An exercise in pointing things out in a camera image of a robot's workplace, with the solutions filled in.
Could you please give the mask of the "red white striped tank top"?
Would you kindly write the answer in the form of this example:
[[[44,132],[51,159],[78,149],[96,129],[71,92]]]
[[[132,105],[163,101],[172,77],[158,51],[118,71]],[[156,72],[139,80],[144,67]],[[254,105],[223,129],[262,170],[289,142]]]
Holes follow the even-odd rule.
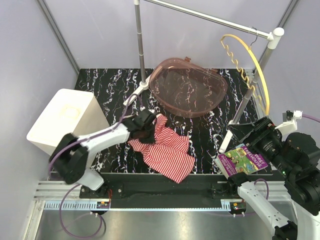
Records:
[[[141,143],[138,139],[128,143],[151,169],[179,184],[192,172],[195,158],[188,154],[189,137],[166,127],[167,120],[163,114],[156,116],[155,143]]]

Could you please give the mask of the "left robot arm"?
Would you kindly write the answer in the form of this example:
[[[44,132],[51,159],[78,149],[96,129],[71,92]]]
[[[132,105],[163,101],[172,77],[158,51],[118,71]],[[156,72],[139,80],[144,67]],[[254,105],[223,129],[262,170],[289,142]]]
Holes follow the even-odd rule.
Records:
[[[49,158],[49,168],[54,168],[66,184],[83,185],[95,197],[103,198],[108,193],[108,186],[100,173],[91,169],[97,153],[130,140],[154,143],[155,120],[156,111],[144,109],[94,133],[81,136],[67,133]]]

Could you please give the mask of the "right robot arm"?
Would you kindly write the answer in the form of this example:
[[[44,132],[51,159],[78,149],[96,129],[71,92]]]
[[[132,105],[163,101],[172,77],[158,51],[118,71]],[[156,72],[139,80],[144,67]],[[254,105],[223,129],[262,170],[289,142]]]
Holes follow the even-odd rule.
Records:
[[[283,176],[296,208],[297,222],[283,216],[261,196],[255,184],[241,172],[227,180],[232,198],[245,200],[269,228],[274,240],[318,240],[320,238],[320,149],[308,134],[292,132],[282,141],[283,131],[268,117],[256,122],[230,124],[228,130],[253,154],[260,154]]]

